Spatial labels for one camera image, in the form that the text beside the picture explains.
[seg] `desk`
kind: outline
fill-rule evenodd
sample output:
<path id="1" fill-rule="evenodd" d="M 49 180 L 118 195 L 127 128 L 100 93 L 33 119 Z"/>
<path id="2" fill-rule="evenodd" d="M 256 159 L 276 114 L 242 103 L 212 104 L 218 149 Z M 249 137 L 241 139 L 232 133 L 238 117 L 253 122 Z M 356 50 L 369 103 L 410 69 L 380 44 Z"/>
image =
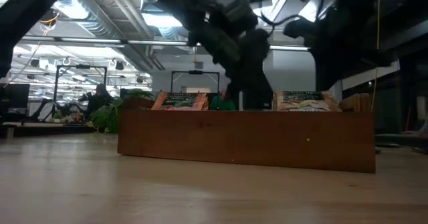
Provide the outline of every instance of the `desk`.
<path id="1" fill-rule="evenodd" d="M 116 154 L 115 135 L 0 142 L 2 223 L 426 223 L 428 158 L 383 149 L 377 173 Z"/>

